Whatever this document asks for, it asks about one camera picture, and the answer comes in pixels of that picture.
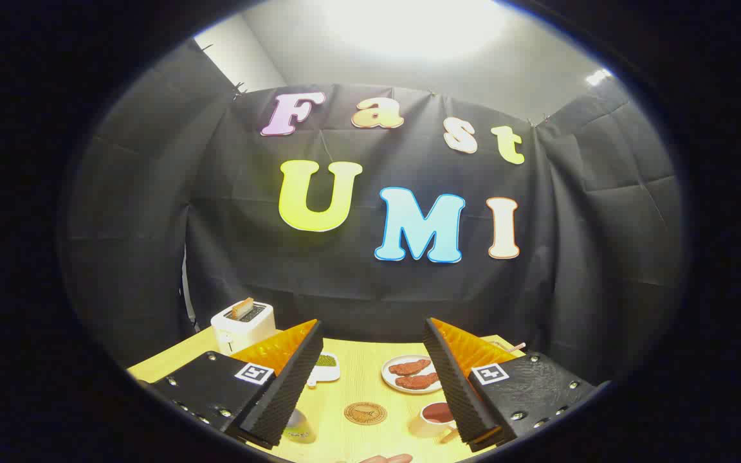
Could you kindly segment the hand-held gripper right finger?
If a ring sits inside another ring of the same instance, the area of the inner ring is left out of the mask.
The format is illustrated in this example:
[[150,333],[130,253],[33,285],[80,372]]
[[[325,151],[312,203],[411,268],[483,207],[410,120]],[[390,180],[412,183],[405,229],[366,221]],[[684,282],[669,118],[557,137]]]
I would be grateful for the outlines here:
[[598,390],[545,354],[507,352],[435,318],[425,321],[423,343],[472,451],[541,433]]

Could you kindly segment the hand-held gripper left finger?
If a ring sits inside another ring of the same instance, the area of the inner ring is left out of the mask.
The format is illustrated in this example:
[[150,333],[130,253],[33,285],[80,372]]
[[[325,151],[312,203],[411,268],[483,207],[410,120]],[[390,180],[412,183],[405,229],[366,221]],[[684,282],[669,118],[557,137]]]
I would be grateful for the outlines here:
[[279,445],[323,348],[309,320],[235,354],[206,351],[152,382],[162,401],[233,439]]

